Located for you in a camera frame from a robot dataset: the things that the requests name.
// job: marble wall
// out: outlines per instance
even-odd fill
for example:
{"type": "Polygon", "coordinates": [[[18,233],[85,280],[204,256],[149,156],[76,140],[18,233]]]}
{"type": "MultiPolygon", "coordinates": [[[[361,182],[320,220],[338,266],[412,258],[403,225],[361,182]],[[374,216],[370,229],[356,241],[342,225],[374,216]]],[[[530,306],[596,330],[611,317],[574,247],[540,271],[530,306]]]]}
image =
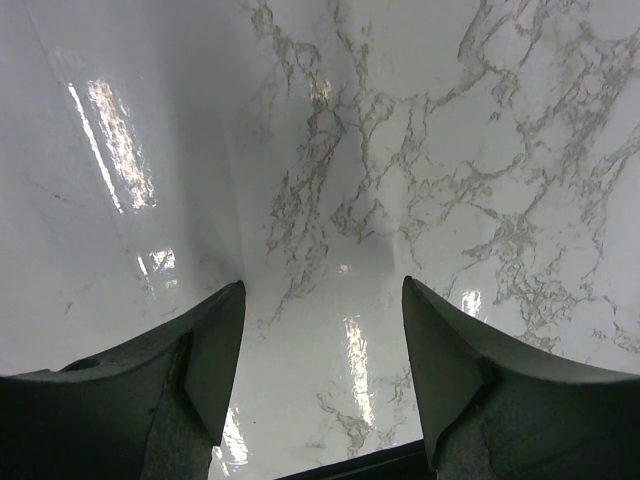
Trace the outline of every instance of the marble wall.
{"type": "Polygon", "coordinates": [[[640,372],[640,4],[0,6],[0,372],[248,289],[210,478],[421,437],[412,275],[557,355],[640,372]]]}

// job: white marble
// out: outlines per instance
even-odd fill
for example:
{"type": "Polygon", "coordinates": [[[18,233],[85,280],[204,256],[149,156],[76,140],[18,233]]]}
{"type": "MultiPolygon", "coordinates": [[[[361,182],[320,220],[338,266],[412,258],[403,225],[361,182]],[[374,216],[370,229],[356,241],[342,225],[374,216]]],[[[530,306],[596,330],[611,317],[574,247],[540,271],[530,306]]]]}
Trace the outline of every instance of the white marble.
{"type": "Polygon", "coordinates": [[[0,27],[0,374],[242,279],[210,478],[264,480],[420,438],[405,275],[640,372],[637,2],[25,0],[0,27]]]}

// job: marble floor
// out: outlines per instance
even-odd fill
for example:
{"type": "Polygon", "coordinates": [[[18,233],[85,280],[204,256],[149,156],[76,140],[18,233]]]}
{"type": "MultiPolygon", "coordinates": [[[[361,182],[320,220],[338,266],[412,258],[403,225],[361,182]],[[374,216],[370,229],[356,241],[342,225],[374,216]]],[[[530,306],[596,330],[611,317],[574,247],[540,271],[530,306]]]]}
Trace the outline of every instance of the marble floor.
{"type": "Polygon", "coordinates": [[[210,479],[268,480],[421,437],[405,275],[640,373],[639,35],[633,0],[3,2],[0,374],[242,279],[210,479]]]}

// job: dark gray object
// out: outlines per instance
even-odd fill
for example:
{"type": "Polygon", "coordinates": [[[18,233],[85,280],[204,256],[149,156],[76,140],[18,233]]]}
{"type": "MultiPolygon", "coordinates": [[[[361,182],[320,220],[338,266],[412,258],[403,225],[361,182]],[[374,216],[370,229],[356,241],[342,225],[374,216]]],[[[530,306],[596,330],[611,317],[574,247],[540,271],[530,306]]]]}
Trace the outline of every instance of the dark gray object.
{"type": "Polygon", "coordinates": [[[245,312],[241,282],[122,345],[0,378],[0,478],[207,478],[245,312]]]}
{"type": "Polygon", "coordinates": [[[439,480],[640,478],[640,377],[530,347],[410,277],[402,309],[439,480]]]}
{"type": "Polygon", "coordinates": [[[424,443],[418,440],[279,480],[437,480],[428,470],[424,443]]]}

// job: marble surface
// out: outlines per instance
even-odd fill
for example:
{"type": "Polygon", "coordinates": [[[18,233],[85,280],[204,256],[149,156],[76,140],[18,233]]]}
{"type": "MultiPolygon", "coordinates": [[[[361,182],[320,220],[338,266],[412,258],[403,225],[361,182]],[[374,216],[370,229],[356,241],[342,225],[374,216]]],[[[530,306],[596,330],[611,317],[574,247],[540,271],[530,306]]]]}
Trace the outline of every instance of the marble surface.
{"type": "Polygon", "coordinates": [[[264,480],[421,437],[405,275],[639,373],[639,32],[631,0],[3,3],[0,374],[242,279],[210,478],[264,480]]]}

